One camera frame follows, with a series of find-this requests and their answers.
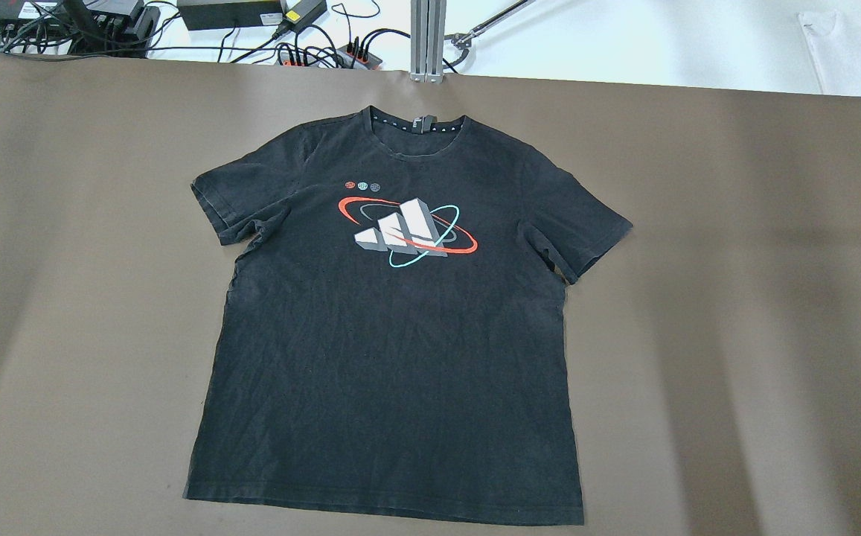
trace t-shirt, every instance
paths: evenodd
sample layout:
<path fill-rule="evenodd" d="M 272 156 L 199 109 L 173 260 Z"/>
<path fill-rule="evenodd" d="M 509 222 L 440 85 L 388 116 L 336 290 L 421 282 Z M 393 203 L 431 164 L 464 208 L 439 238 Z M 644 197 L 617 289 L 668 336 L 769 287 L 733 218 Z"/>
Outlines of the t-shirt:
<path fill-rule="evenodd" d="M 188 499 L 582 525 L 563 302 L 631 228 L 518 139 L 368 106 L 192 183 L 235 261 Z"/>

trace short sleeve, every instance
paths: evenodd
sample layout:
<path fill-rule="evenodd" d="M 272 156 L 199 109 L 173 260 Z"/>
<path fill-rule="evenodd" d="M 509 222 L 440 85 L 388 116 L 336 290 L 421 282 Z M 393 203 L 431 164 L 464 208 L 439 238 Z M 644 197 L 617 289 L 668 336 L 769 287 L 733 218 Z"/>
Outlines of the short sleeve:
<path fill-rule="evenodd" d="M 525 169 L 521 200 L 526 240 L 550 268 L 575 284 L 632 224 L 541 153 Z"/>
<path fill-rule="evenodd" d="M 235 162 L 202 173 L 192 192 L 222 245 L 242 241 L 255 226 L 284 209 L 294 193 L 309 149 L 304 129 L 281 133 Z"/>

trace metal pole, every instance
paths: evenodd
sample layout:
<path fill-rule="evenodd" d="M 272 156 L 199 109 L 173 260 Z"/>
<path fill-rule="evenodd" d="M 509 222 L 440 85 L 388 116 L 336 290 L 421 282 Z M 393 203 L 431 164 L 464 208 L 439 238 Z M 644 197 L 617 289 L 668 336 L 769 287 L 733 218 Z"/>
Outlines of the metal pole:
<path fill-rule="evenodd" d="M 444 80 L 444 20 L 446 0 L 410 2 L 410 79 Z"/>

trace sleeve hem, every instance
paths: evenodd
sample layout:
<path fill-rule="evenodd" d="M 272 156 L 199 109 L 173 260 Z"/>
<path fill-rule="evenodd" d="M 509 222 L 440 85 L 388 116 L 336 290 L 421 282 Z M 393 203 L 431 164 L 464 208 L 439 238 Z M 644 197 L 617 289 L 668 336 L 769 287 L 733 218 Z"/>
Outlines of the sleeve hem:
<path fill-rule="evenodd" d="M 586 262 L 583 262 L 582 266 L 573 272 L 575 278 L 573 278 L 573 281 L 570 281 L 569 284 L 575 284 L 583 274 L 586 274 L 593 264 L 596 264 L 603 255 L 608 253 L 611 248 L 615 247 L 618 242 L 621 242 L 625 235 L 628 235 L 628 232 L 632 230 L 632 227 L 633 225 L 631 221 L 625 220 L 625 218 L 621 216 L 618 217 L 617 223 L 613 225 L 612 230 L 606 234 L 606 237 L 601 238 L 601 240 L 598 240 L 589 248 L 589 258 L 586 259 Z"/>
<path fill-rule="evenodd" d="M 219 242 L 222 245 L 233 243 L 232 237 L 229 237 L 231 227 L 226 218 L 232 216 L 231 207 L 219 196 L 216 192 L 205 192 L 195 182 L 189 185 L 192 187 L 192 193 L 195 194 L 196 200 L 199 201 L 199 206 L 208 217 L 209 223 L 215 230 L 215 234 L 219 237 Z"/>

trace crew neck collar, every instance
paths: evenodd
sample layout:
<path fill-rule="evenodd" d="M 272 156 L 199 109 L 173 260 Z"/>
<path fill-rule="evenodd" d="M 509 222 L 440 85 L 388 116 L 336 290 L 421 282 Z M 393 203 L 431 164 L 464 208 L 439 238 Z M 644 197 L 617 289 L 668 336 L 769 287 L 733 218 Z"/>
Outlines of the crew neck collar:
<path fill-rule="evenodd" d="M 460 118 L 456 118 L 452 121 L 435 122 L 433 127 L 431 127 L 430 132 L 414 133 L 411 130 L 412 122 L 409 119 L 397 118 L 395 115 L 390 115 L 390 113 L 380 111 L 376 106 L 367 106 L 362 109 L 362 111 L 359 112 L 359 119 L 361 119 L 361 125 L 365 130 L 365 138 L 367 138 L 370 143 L 375 144 L 382 152 L 386 153 L 387 156 L 391 156 L 393 159 L 399 160 L 428 160 L 446 156 L 448 153 L 456 150 L 458 146 L 463 145 L 465 137 L 467 137 L 467 131 L 470 130 L 470 127 L 473 124 L 472 119 L 468 118 L 466 115 L 461 115 Z M 439 150 L 435 150 L 433 153 L 426 153 L 426 155 L 409 155 L 408 153 L 397 152 L 397 150 L 392 149 L 383 142 L 383 140 L 374 132 L 375 122 L 392 125 L 397 127 L 397 129 L 400 129 L 402 132 L 409 133 L 409 135 L 434 135 L 434 133 L 451 131 L 456 131 L 457 135 L 450 140 L 450 143 L 447 143 Z"/>

